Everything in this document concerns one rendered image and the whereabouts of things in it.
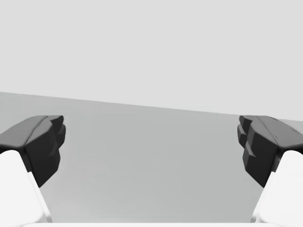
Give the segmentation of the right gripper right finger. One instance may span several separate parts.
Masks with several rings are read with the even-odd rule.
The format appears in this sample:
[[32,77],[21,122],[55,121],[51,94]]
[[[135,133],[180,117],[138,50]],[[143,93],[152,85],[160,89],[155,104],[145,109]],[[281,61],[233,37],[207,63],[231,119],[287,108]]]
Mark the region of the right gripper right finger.
[[303,223],[303,133],[269,116],[241,115],[246,172],[263,192],[252,223]]

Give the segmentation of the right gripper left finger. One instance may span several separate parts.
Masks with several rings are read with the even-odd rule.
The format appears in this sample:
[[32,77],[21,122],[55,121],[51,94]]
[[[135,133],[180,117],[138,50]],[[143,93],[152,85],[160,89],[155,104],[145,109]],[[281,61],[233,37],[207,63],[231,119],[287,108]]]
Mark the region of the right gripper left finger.
[[0,133],[0,224],[53,221],[40,187],[59,168],[63,122],[62,115],[38,115]]

